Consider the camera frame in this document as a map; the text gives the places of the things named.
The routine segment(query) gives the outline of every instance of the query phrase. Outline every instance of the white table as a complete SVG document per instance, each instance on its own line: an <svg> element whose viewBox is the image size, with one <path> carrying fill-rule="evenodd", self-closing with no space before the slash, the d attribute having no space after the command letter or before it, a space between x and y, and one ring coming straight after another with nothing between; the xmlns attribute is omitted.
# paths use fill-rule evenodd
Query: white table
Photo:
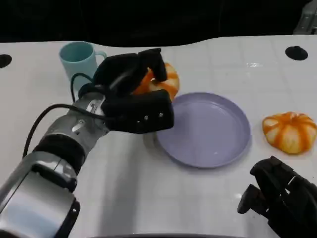
<svg viewBox="0 0 317 238"><path fill-rule="evenodd" d="M0 44L12 63L0 69L0 183L20 162L35 118L54 103L71 103L58 51L66 42ZM308 51L304 61L285 55L288 46ZM96 45L108 55L144 48ZM196 91L223 95L246 113L253 144L240 161L214 170L189 169L172 162L152 134L111 132L89 154L75 191L81 213L72 238L131 233L201 233L238 237L274 237L266 220L237 213L249 174L259 160L275 155L317 183L317 150L290 157L264 138L265 116L287 111L317 119L317 36L218 38L187 46L164 47L163 58L181 78L180 94ZM53 120L51 112L33 138L33 148Z"/></svg>

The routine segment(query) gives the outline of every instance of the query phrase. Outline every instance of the dark background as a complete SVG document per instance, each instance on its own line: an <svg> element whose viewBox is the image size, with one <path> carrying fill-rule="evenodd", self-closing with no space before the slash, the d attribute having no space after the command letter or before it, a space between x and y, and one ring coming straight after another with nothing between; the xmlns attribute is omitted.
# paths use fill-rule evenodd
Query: dark background
<svg viewBox="0 0 317 238"><path fill-rule="evenodd" d="M172 46L292 34L310 0L1 0L0 42Z"/></svg>

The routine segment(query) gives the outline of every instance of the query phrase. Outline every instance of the small pumpkin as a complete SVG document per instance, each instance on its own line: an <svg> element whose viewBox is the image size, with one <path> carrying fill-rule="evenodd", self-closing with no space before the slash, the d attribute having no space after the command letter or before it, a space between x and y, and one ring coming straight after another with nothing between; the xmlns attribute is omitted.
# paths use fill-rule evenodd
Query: small pumpkin
<svg viewBox="0 0 317 238"><path fill-rule="evenodd" d="M165 63L167 80L164 82L159 82L154 78L152 70L148 68L148 73L144 76L141 81L140 86L133 92L134 95L140 95L160 89L165 89L171 98L174 100L176 94L179 90L179 77L176 70L168 63Z"/></svg>
<svg viewBox="0 0 317 238"><path fill-rule="evenodd" d="M266 117L262 128L268 143L288 154L311 149L317 135L314 121L305 114L294 112Z"/></svg>

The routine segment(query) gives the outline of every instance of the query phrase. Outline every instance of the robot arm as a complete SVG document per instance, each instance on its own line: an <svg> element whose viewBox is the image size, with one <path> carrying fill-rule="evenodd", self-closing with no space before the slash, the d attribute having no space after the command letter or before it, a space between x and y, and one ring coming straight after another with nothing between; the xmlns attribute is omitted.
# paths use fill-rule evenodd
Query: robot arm
<svg viewBox="0 0 317 238"><path fill-rule="evenodd" d="M174 123L169 94L130 96L150 67L160 80L166 71L160 49L108 57L94 83L86 84L73 106L58 118L32 153L0 189L0 237L68 237L80 211L73 195L80 172L97 140L110 130L146 133Z"/></svg>

